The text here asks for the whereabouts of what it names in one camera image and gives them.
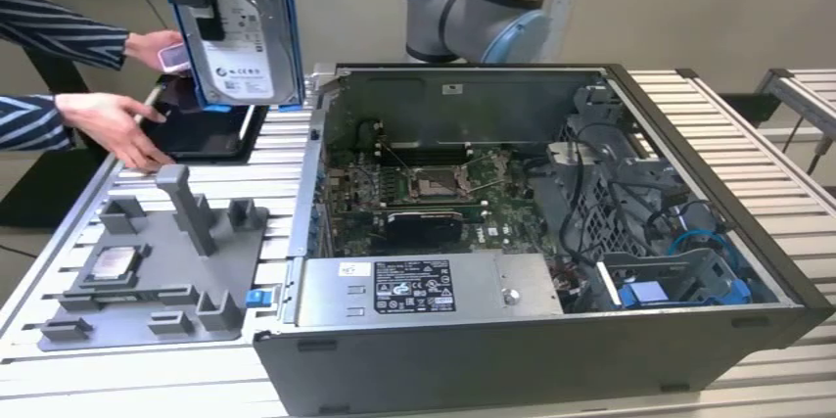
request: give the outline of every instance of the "blue latch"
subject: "blue latch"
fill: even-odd
[[[273,291],[264,291],[262,289],[250,289],[246,291],[246,297],[244,298],[246,308],[269,307],[272,304]]]
[[[301,111],[301,104],[300,103],[288,103],[285,105],[278,105],[278,111],[280,111],[280,113],[300,112]]]

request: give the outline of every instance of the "sticker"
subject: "sticker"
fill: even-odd
[[[340,276],[370,276],[370,263],[342,261],[340,263]]]
[[[218,0],[224,41],[202,41],[212,83],[229,97],[272,98],[273,80],[258,10],[246,0]]]
[[[448,259],[374,263],[377,313],[456,311]]]

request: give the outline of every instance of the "white wall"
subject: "white wall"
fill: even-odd
[[[752,91],[769,68],[836,67],[836,0],[572,0],[562,62],[692,68]]]

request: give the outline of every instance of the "floor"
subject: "floor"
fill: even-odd
[[[0,199],[37,160],[37,153],[0,153]],[[49,240],[46,229],[21,230],[0,227],[0,245],[37,255]],[[33,258],[0,249],[0,304],[5,302],[32,266]]]

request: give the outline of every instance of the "striped jacket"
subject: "striped jacket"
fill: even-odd
[[[0,38],[58,58],[118,70],[128,31],[93,22],[48,0],[0,0]],[[72,146],[48,95],[0,95],[0,150]]]

